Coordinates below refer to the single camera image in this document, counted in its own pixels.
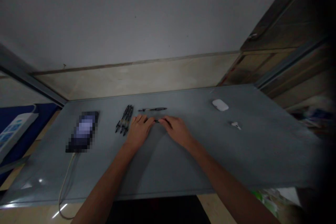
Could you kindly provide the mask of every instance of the gray table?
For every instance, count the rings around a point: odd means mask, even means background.
[[[214,108],[214,99],[229,109]],[[74,162],[65,201],[83,202],[113,161],[126,137],[115,134],[125,107],[143,107],[183,118],[207,151],[250,189],[310,186],[320,168],[321,141],[252,85],[227,86],[69,102],[3,197],[2,207],[56,204],[71,154],[65,153],[82,111],[100,111],[95,141]],[[230,125],[239,122],[242,130]],[[132,160],[118,200],[212,193],[193,158],[164,128],[153,126]]]

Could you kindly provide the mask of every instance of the phone screen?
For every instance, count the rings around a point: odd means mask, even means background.
[[[65,151],[84,152],[88,149],[95,133],[97,121],[98,112],[83,112],[74,128]]]

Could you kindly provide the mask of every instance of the tiled floor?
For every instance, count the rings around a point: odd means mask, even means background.
[[[37,145],[40,143],[42,137],[47,132],[51,124],[54,122],[58,116],[59,111],[57,111],[54,116],[50,119],[48,124],[36,138],[35,142],[26,152],[26,155],[31,155]],[[23,165],[15,168],[4,184],[0,187],[0,190],[6,190],[10,187],[16,176],[19,174]],[[235,224],[236,222],[222,204],[217,194],[207,194],[207,195],[198,195],[198,198],[203,205],[205,212],[207,213],[212,224],[227,223]],[[75,216],[82,203],[77,204],[67,204],[62,213],[64,215],[72,217]],[[58,214],[58,207],[56,205],[47,205],[47,206],[38,206],[30,208],[11,208],[0,210],[0,222],[6,224],[40,224],[40,223],[52,223],[52,224],[61,224],[61,223],[70,223],[70,220],[64,220]]]

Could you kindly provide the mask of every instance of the finger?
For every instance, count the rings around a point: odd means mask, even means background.
[[[141,117],[142,117],[142,115],[139,114],[139,115],[136,117],[136,120],[135,120],[135,121],[136,121],[136,122],[140,121]]]
[[[147,116],[146,116],[146,115],[143,115],[143,116],[140,118],[139,123],[144,123],[146,120],[147,120]]]
[[[178,117],[171,117],[169,115],[165,115],[163,118],[166,119],[167,121],[174,121],[178,119]]]
[[[153,121],[149,126],[148,126],[148,129],[147,129],[147,133],[149,133],[149,131],[151,130],[151,128],[153,127],[153,125],[155,124],[155,122]]]
[[[130,127],[132,127],[132,125],[134,124],[136,118],[137,118],[137,117],[132,117],[132,121],[131,121],[131,125],[130,125]]]
[[[167,130],[167,132],[172,130],[170,124],[165,119],[160,119],[159,123]]]
[[[155,118],[154,117],[150,117],[148,118],[148,120],[145,122],[146,126],[150,126],[151,124],[153,124]]]

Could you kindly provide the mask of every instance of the white power strip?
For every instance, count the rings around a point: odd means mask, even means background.
[[[18,115],[3,130],[0,134],[0,163],[38,116],[37,113]]]

